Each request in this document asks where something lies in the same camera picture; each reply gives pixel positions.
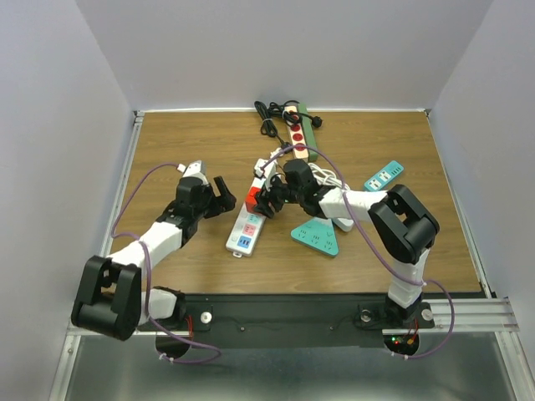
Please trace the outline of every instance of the white cable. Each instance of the white cable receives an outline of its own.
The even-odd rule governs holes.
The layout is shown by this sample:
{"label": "white cable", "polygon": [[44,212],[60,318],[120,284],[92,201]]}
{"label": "white cable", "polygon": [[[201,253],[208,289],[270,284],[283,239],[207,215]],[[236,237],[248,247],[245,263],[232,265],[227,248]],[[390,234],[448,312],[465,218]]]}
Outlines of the white cable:
{"label": "white cable", "polygon": [[[342,180],[340,180],[333,171],[322,169],[314,163],[308,163],[308,166],[310,167],[310,170],[312,170],[314,178],[320,185],[334,185],[338,188],[342,188]],[[347,184],[344,185],[343,189],[351,190]],[[333,219],[333,223],[345,232],[349,232],[353,228],[353,221],[351,219]]]}
{"label": "white cable", "polygon": [[[310,169],[312,170],[312,173],[314,174],[314,178],[318,181],[319,184],[322,185],[334,185],[338,188],[342,188],[342,181],[338,179],[336,174],[327,169],[322,169],[318,165],[314,163],[308,163],[310,166]],[[344,185],[345,190],[351,190],[349,188],[349,185]]]}

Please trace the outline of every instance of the teal triangular socket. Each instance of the teal triangular socket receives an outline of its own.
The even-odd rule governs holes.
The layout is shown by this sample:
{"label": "teal triangular socket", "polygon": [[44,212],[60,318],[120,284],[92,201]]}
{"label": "teal triangular socket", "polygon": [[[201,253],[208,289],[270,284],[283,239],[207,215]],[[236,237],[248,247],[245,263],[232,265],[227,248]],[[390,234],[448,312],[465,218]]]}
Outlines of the teal triangular socket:
{"label": "teal triangular socket", "polygon": [[314,217],[311,221],[294,228],[291,235],[295,241],[317,249],[326,255],[338,255],[338,242],[331,219]]}

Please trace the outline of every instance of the white power strip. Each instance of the white power strip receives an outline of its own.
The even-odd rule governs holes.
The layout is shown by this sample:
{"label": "white power strip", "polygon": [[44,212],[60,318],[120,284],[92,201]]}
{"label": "white power strip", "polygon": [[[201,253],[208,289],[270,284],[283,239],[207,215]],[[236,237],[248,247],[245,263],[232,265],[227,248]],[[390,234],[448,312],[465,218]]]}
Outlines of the white power strip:
{"label": "white power strip", "polygon": [[[289,113],[290,111],[294,111],[297,113],[298,108],[295,106],[286,106],[284,108],[284,111],[286,111],[287,113]],[[301,124],[294,124],[291,127],[288,125],[288,135],[290,135],[292,145],[306,145],[303,127],[301,126]],[[308,160],[308,149],[300,147],[293,148],[293,156],[296,159]]]}
{"label": "white power strip", "polygon": [[235,257],[250,256],[265,220],[265,216],[249,213],[244,203],[228,237],[227,249]]}
{"label": "white power strip", "polygon": [[[273,157],[280,149],[271,153]],[[277,161],[274,160],[266,165],[267,160],[258,159],[254,166],[255,178],[252,180],[251,189],[246,197],[246,201],[242,205],[240,213],[237,215],[236,223],[232,228],[231,235],[228,236],[227,249],[232,252],[235,257],[250,256],[257,244],[257,239],[260,236],[260,230],[266,220],[266,216],[256,213],[250,213],[253,206],[256,204],[252,192],[261,190],[264,186],[269,188],[269,183],[277,170]]]}

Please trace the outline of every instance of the wooden tabletop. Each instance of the wooden tabletop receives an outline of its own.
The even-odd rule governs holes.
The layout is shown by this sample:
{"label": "wooden tabletop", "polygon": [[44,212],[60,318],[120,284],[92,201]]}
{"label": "wooden tabletop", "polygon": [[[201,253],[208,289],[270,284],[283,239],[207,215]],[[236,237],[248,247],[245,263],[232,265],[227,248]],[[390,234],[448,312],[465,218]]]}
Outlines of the wooden tabletop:
{"label": "wooden tabletop", "polygon": [[[426,278],[450,291],[480,291],[439,156],[423,113],[321,113],[318,148],[341,169],[351,188],[363,183],[391,160],[405,171],[395,182],[407,185],[441,225],[425,269]],[[252,167],[267,158],[278,142],[259,134],[256,113],[146,114],[128,179],[126,194],[147,170],[171,161],[207,163],[212,179],[222,175],[238,199],[234,211],[199,223],[183,249],[169,255],[153,273],[153,285],[183,292],[384,292],[390,274],[357,232],[338,228],[335,257],[298,244],[290,231],[310,219],[296,205],[286,205],[267,220],[251,257],[237,259],[225,248],[242,201],[252,182]],[[288,133],[278,124],[280,135]],[[327,167],[323,160],[318,164]],[[120,231],[145,232],[174,199],[180,173],[156,171],[142,186],[119,224]],[[366,231],[388,260],[371,224]],[[117,251],[127,244],[119,239]]]}

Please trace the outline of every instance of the electrical outlet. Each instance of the electrical outlet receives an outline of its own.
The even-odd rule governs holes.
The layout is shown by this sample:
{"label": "electrical outlet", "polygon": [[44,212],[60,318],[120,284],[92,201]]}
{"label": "electrical outlet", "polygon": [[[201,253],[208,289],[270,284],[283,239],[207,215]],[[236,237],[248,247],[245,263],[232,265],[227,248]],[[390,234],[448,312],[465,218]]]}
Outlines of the electrical outlet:
{"label": "electrical outlet", "polygon": [[403,166],[397,161],[392,160],[384,169],[379,173],[371,177],[364,184],[366,190],[375,192],[377,190],[383,190],[392,180],[395,179],[403,171]]}
{"label": "electrical outlet", "polygon": [[333,222],[330,219],[314,217],[305,224],[294,228],[291,236],[295,241],[327,255],[337,256],[339,253]]}

